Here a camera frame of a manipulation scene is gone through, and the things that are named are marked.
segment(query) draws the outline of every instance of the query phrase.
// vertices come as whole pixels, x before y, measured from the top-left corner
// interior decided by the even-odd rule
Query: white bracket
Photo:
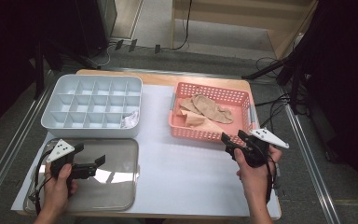
[[[279,147],[289,148],[289,144],[283,142],[279,137],[275,136],[272,132],[267,129],[254,129],[250,133],[256,138],[268,142],[272,145],[277,145]]]
[[[71,152],[75,151],[75,148],[69,145],[67,142],[60,139],[58,143],[55,145],[54,149],[51,151],[50,155],[46,162],[55,161]]]

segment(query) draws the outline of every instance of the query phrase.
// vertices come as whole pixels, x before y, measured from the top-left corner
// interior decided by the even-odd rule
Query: beige cloth
[[[194,128],[201,131],[222,133],[224,130],[213,123],[211,120],[205,118],[205,116],[193,113],[188,110],[180,110],[183,115],[186,116],[185,126],[188,128]]]
[[[220,107],[214,100],[202,94],[195,94],[191,98],[186,98],[180,103],[180,106],[217,122],[232,123],[234,120],[231,111]]]

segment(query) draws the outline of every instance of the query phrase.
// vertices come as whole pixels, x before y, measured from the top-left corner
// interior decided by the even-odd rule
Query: pink basket
[[[222,108],[227,108],[231,111],[234,118],[232,123],[214,123],[222,128],[226,134],[228,134],[231,141],[243,146],[244,143],[237,136],[238,130],[241,129],[246,133],[249,133],[250,130],[256,128],[255,104],[252,94],[248,91],[203,86],[193,83],[179,82],[175,86],[169,117],[172,136],[191,138],[201,141],[220,142],[221,133],[206,132],[197,130],[196,128],[186,127],[185,117],[177,115],[176,113],[180,107],[179,104],[181,101],[197,93],[207,96],[208,98],[216,101],[216,103]]]

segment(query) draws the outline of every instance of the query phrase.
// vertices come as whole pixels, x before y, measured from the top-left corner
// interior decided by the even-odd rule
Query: clear plastic item
[[[234,118],[232,123],[212,122],[220,127],[231,138],[231,141],[243,145],[243,141],[237,136],[238,130],[250,133],[250,130],[256,128],[255,103],[252,94],[249,91],[225,89],[194,83],[179,82],[174,88],[169,115],[172,136],[220,142],[221,133],[198,130],[197,127],[186,127],[186,117],[178,113],[180,103],[195,94],[202,94],[214,100],[222,108],[231,111]]]
[[[138,77],[65,75],[41,123],[57,137],[133,138],[139,132],[143,82]],[[137,113],[132,125],[122,120]]]
[[[53,149],[60,139],[50,140],[44,151]],[[135,199],[136,180],[140,174],[139,148],[134,139],[63,139],[74,146],[84,143],[84,149],[75,154],[74,163],[93,163],[105,155],[95,176],[77,179],[77,192],[69,198],[67,212],[122,211],[130,208]],[[39,185],[44,181],[46,158],[39,170]],[[34,175],[27,196],[34,192]],[[40,191],[43,205],[43,189]],[[24,210],[35,213],[34,203],[25,197]]]

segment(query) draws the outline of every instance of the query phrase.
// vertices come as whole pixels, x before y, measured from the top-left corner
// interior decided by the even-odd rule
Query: hand
[[[65,164],[59,173],[58,178],[51,178],[51,163],[46,163],[45,178],[48,182],[45,184],[45,201],[42,211],[37,217],[35,223],[55,223],[60,215],[68,206],[68,188],[66,187],[66,179],[71,174],[72,166]],[[71,194],[76,193],[77,183],[72,181]]]
[[[275,147],[269,147],[270,157],[278,162],[282,156],[282,152]],[[248,165],[242,151],[238,148],[234,150],[235,160],[240,166],[237,176],[243,185],[243,191],[248,201],[249,210],[251,214],[251,223],[270,223],[269,212],[266,205],[267,184],[268,184],[268,170],[267,166],[263,165],[257,168],[252,168]],[[271,172],[275,172],[273,161],[269,161]]]

